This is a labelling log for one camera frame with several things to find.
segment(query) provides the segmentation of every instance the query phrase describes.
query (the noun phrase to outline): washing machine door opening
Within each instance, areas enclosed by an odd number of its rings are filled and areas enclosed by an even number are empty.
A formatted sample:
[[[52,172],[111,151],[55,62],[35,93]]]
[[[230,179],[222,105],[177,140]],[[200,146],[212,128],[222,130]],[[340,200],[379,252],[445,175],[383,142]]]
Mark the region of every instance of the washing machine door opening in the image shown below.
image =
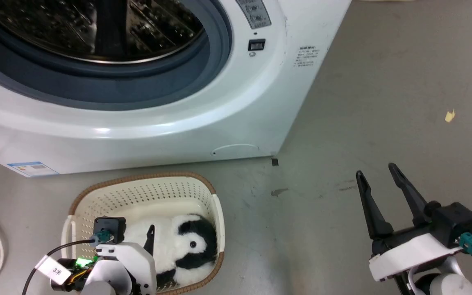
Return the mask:
[[[231,39],[217,0],[0,0],[0,85],[71,108],[156,107],[210,83]]]

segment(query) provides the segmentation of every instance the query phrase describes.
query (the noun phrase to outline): stuffed animal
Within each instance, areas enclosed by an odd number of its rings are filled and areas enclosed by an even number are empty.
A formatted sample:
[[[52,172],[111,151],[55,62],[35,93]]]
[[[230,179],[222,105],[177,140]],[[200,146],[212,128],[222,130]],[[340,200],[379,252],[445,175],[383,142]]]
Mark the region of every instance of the stuffed animal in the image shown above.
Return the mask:
[[[155,226],[154,263],[158,288],[169,283],[187,286],[200,282],[214,269],[216,230],[200,215],[146,218],[127,224],[126,242],[144,246],[147,231]]]

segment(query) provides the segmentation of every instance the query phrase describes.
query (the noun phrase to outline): white fur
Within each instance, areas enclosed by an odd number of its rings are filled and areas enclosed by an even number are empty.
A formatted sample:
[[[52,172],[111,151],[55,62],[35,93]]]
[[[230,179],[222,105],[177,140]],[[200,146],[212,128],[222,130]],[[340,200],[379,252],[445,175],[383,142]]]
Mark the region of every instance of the white fur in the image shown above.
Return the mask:
[[[197,215],[146,218],[134,224],[127,224],[124,241],[144,246],[147,240],[147,231],[151,225],[154,225],[154,263],[156,264],[156,273],[163,273],[175,269],[176,261],[182,259],[186,254],[201,253],[206,249],[207,243],[198,234],[178,235],[180,225],[197,220],[200,220]],[[191,248],[191,241],[196,242],[195,248]]]
[[[214,269],[214,263],[205,263],[204,265],[193,269],[176,267],[174,281],[182,286],[195,284],[204,280],[204,278],[212,272],[212,269]]]

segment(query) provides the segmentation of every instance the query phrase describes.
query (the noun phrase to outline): laundry basket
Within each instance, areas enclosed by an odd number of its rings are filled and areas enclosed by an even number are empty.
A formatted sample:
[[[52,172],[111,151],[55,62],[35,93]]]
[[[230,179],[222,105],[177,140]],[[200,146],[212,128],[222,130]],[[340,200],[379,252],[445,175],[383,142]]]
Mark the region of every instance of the laundry basket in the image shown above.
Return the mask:
[[[192,172],[124,177],[95,184],[73,202],[64,223],[61,244],[88,239],[94,219],[125,217],[127,226],[148,216],[176,216],[197,213],[215,225],[218,255],[213,271],[204,280],[189,286],[158,289],[161,295],[177,295],[198,289],[220,270],[225,254],[225,223],[216,191],[202,176]],[[63,258],[92,258],[94,248],[82,244],[62,251]]]

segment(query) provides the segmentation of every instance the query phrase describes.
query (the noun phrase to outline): white washing machine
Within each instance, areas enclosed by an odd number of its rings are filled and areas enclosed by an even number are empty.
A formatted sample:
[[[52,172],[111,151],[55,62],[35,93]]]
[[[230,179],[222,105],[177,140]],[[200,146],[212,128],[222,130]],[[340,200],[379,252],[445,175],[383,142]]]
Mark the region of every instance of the white washing machine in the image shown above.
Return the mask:
[[[277,154],[350,0],[0,0],[0,164]]]

